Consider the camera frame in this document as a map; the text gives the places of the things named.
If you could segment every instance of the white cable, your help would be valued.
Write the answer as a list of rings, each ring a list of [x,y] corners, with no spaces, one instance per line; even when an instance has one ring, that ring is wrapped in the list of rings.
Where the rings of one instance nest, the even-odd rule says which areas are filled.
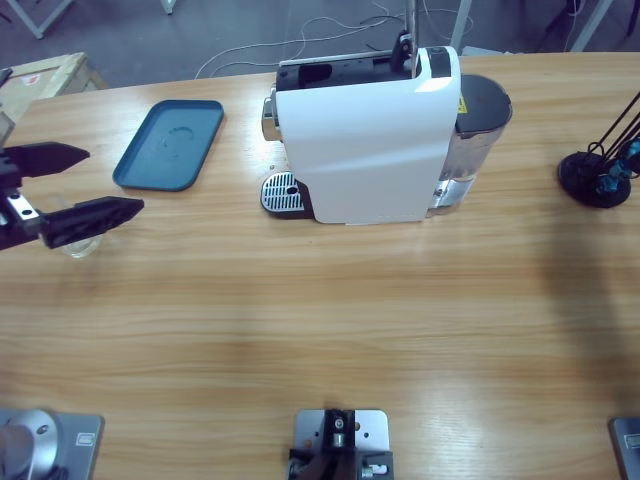
[[[569,46],[569,40],[571,39],[573,30],[575,30],[576,28],[576,19],[578,18],[578,1],[577,0],[573,0],[573,11],[576,12],[576,14],[573,16],[573,24],[571,25],[571,30],[569,30],[569,34],[567,35],[567,41],[564,42],[564,49],[562,50],[563,52],[567,51],[567,47]]]
[[[427,15],[427,21],[429,22],[429,25],[431,25],[431,28],[433,29],[434,33],[439,36],[440,38],[443,38],[445,40],[451,40],[451,37],[447,37],[446,35],[444,35],[443,33],[441,33],[438,30],[438,27],[436,27],[436,24],[433,22],[433,19],[431,18],[430,13],[431,12],[447,12],[447,13],[455,13],[456,15],[458,14],[458,12],[456,10],[448,10],[446,8],[432,8],[429,9],[427,8],[427,0],[422,0],[422,6],[424,7],[424,11]],[[473,26],[474,26],[474,21],[473,18],[471,17],[467,17],[467,20],[469,22],[469,28],[466,29],[465,27],[465,31],[463,33],[463,35],[467,35],[471,30],[473,30]]]
[[[376,6],[381,8],[385,15],[389,15],[389,10],[380,5],[379,3],[376,2],[376,0],[373,0],[372,3]],[[334,35],[331,37],[324,37],[324,38],[306,38],[305,34],[304,34],[304,29],[310,25],[313,22],[316,22],[318,20],[330,20],[338,25],[340,25],[343,28],[347,28],[349,30],[352,30],[351,32],[347,32],[347,33],[343,33],[340,35]],[[302,43],[302,47],[300,48],[300,50],[293,56],[290,58],[290,60],[293,60],[295,58],[297,58],[299,55],[302,54],[302,52],[304,51],[304,49],[307,46],[307,43],[312,43],[312,42],[324,42],[324,41],[328,41],[328,40],[335,40],[338,38],[343,38],[346,37],[348,35],[353,35],[355,33],[361,32],[363,30],[368,30],[370,28],[373,27],[377,27],[379,25],[382,25],[383,23],[386,23],[388,19],[384,19],[380,22],[371,24],[371,25],[358,25],[358,26],[350,26],[350,25],[345,25],[342,22],[336,20],[335,18],[330,18],[330,17],[316,17],[316,18],[312,18],[311,20],[307,20],[304,24],[302,24],[302,27],[300,28],[300,35],[302,38],[296,39],[296,40],[287,40],[284,42],[274,42],[274,43],[256,43],[254,45],[245,45],[242,47],[235,47],[235,48],[229,48],[227,50],[224,50],[216,55],[214,55],[213,57],[211,57],[209,60],[207,60],[205,63],[202,64],[202,66],[198,69],[198,72],[196,73],[195,79],[198,79],[198,77],[200,77],[200,74],[202,73],[202,70],[204,70],[211,62],[215,61],[216,59],[218,59],[219,57],[221,57],[222,55],[226,55],[227,53],[231,53],[231,52],[237,52],[240,50],[246,50],[249,48],[256,48],[256,47],[281,47],[284,45],[291,45],[294,43]],[[234,65],[238,65],[238,64],[246,64],[246,65],[255,65],[255,66],[264,66],[264,67],[272,67],[272,66],[276,66],[279,65],[280,62],[278,63],[263,63],[263,64],[258,64],[258,63],[253,63],[253,62],[233,62]],[[222,68],[225,68],[227,66],[229,66],[231,64],[226,64],[226,65],[222,65],[220,67],[218,67],[213,74],[211,74],[211,76],[214,76],[219,70],[221,70]]]
[[[429,23],[431,24],[431,27],[433,28],[434,32],[440,36],[441,38],[444,38],[445,40],[451,40],[451,37],[447,37],[446,35],[441,34],[438,29],[436,28],[433,20],[431,19],[431,15],[429,14],[430,12],[446,12],[446,13],[454,13],[457,14],[458,12],[455,10],[448,10],[448,9],[444,9],[444,8],[436,8],[436,9],[431,9],[428,10],[427,9],[427,3],[426,0],[422,0],[423,2],[423,6],[425,9],[425,13],[427,15],[427,20],[429,21]],[[373,5],[375,5],[376,7],[382,9],[382,11],[384,12],[384,16],[386,17],[402,17],[403,15],[390,15],[389,14],[389,9],[384,7],[383,5],[380,5],[376,0],[372,0]],[[337,25],[339,25],[342,28],[346,28],[348,30],[351,30],[350,32],[346,32],[346,33],[342,33],[339,35],[333,35],[330,37],[323,37],[323,38],[306,38],[304,30],[307,26],[309,26],[310,24],[317,22],[319,20],[329,20],[331,22],[336,23]],[[312,18],[311,20],[307,20],[305,23],[302,24],[302,27],[300,27],[300,36],[302,38],[296,39],[296,40],[287,40],[284,42],[274,42],[274,43],[256,43],[254,45],[244,45],[242,47],[235,47],[235,48],[229,48],[227,50],[224,50],[216,55],[214,55],[213,57],[211,57],[209,60],[207,60],[205,63],[202,64],[202,66],[198,69],[198,72],[196,73],[195,79],[198,79],[200,77],[200,74],[202,73],[202,71],[212,62],[214,62],[215,60],[217,60],[218,58],[220,58],[223,55],[226,55],[228,53],[232,53],[232,52],[237,52],[237,51],[241,51],[241,50],[247,50],[250,48],[258,48],[258,47],[280,47],[280,46],[285,46],[285,45],[292,45],[295,43],[302,43],[302,47],[300,48],[300,50],[298,50],[296,52],[296,54],[292,57],[289,58],[289,60],[295,60],[296,58],[298,58],[300,55],[302,55],[302,52],[304,52],[304,49],[307,47],[307,43],[314,43],[314,42],[325,42],[325,41],[329,41],[329,40],[336,40],[339,38],[344,38],[347,37],[349,35],[354,35],[356,33],[362,32],[364,30],[368,30],[370,28],[374,28],[374,27],[378,27],[380,25],[385,24],[387,21],[389,20],[389,18],[385,18],[384,20],[381,20],[380,22],[376,22],[373,23],[371,25],[345,25],[344,23],[336,20],[335,18],[331,18],[331,17],[316,17],[316,18]],[[466,29],[464,31],[464,35],[467,35],[469,32],[471,32],[471,30],[473,30],[474,27],[474,21],[473,18],[468,17],[468,22],[469,22],[469,28]],[[238,62],[231,62],[231,63],[225,63],[224,65],[219,66],[218,68],[216,68],[213,73],[210,75],[210,77],[214,77],[220,70],[230,67],[232,65],[251,65],[251,66],[255,66],[255,67],[274,67],[274,66],[278,66],[280,64],[280,62],[274,62],[274,63],[256,63],[256,62],[244,62],[244,61],[238,61]]]

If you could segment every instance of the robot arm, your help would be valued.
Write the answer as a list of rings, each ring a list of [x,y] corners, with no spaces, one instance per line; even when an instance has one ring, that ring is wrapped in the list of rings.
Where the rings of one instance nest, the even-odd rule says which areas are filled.
[[[0,250],[39,236],[47,247],[61,247],[105,233],[142,210],[142,200],[103,197],[43,213],[18,190],[23,177],[59,173],[87,157],[85,150],[54,142],[0,148]]]

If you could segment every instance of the table leg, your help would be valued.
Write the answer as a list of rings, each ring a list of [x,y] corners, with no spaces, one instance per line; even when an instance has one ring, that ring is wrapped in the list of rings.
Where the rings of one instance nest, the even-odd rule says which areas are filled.
[[[173,13],[173,6],[176,4],[178,0],[160,0],[162,3],[162,8],[167,12],[167,15],[171,15]]]
[[[467,18],[469,17],[469,10],[471,9],[471,1],[472,0],[460,0],[458,17],[456,18],[456,24],[453,27],[453,34],[451,35],[451,46],[456,49],[458,55],[460,55],[461,52],[462,36],[464,35],[464,29],[467,26]]]
[[[591,40],[593,33],[596,31],[596,28],[598,28],[598,25],[600,25],[604,14],[607,13],[607,10],[609,10],[609,7],[612,3],[613,0],[600,0],[598,2],[596,7],[593,9],[593,12],[591,13],[589,20],[587,20],[587,23],[582,28],[580,35],[578,35],[577,40],[573,44],[573,47],[571,47],[572,52],[584,51],[587,43],[589,43],[589,40]]]
[[[72,2],[73,0],[63,0],[62,3],[58,5],[53,12],[51,12],[51,15],[47,17],[42,25],[38,26],[33,22],[33,20],[31,20],[31,17],[27,15],[27,12],[24,11],[17,0],[7,0],[9,6],[13,8],[13,11],[16,12],[16,15],[20,17],[20,20],[24,22],[27,28],[31,30],[31,33],[33,33],[33,35],[37,39],[42,39],[42,37],[44,37],[44,32],[47,30],[47,28],[49,28],[51,24],[64,13],[64,11],[67,9],[67,7],[69,7],[69,5],[71,5]]]
[[[16,12],[16,15],[18,15],[20,20],[24,22],[27,28],[31,30],[31,33],[33,33],[33,35],[37,39],[41,39],[42,37],[44,37],[44,32],[40,29],[40,27],[38,27],[35,23],[33,23],[33,20],[31,20],[31,17],[27,15],[27,12],[24,11],[24,9],[20,6],[20,4],[16,0],[7,0],[7,3],[11,8],[13,8],[13,11]]]

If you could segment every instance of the drip tray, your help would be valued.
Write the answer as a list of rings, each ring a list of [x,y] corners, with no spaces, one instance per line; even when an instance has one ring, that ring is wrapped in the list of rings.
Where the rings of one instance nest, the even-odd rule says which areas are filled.
[[[271,175],[262,184],[262,208],[278,218],[313,218],[306,186],[293,173]]]

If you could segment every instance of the lamp base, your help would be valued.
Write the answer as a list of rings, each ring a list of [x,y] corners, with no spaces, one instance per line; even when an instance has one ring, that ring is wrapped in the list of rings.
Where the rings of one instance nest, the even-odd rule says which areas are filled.
[[[623,203],[631,194],[629,180],[621,180],[615,192],[598,193],[602,161],[602,155],[585,152],[576,152],[562,160],[558,165],[558,180],[564,191],[589,207],[611,208]]]

